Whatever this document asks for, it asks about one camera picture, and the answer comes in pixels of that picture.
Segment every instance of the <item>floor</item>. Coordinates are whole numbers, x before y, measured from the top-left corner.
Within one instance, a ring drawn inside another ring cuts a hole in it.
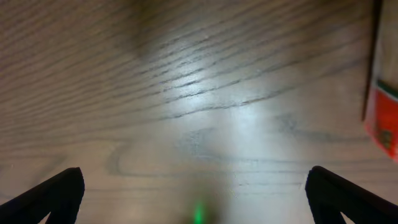
[[[321,165],[398,203],[361,122],[362,0],[1,0],[0,202],[67,167],[77,223],[313,223]]]

